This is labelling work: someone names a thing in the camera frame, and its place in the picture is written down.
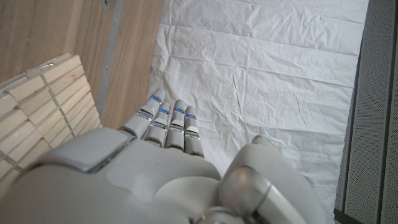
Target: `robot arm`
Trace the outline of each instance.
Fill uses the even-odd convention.
[[[158,89],[119,131],[78,136],[35,161],[0,199],[2,223],[326,223],[310,184],[261,137],[221,179],[195,109],[170,118]]]

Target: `gray fabric panel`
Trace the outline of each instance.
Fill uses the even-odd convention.
[[[370,0],[364,28],[345,213],[377,223],[389,117],[394,0]]]
[[[398,51],[394,67],[391,115],[386,156],[386,172],[381,209],[381,223],[398,223]]]

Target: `wrinkled white fabric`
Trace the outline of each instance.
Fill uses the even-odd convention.
[[[165,0],[148,96],[197,109],[221,175],[267,136],[318,192],[330,223],[367,0]]]

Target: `wooden wall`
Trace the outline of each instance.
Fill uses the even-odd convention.
[[[116,0],[0,1],[0,82],[78,54],[98,101]],[[101,120],[118,128],[145,100],[161,0],[123,0]]]

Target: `wooden slat mat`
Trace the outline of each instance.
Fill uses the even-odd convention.
[[[101,127],[78,55],[53,58],[0,88],[0,196],[40,155]]]

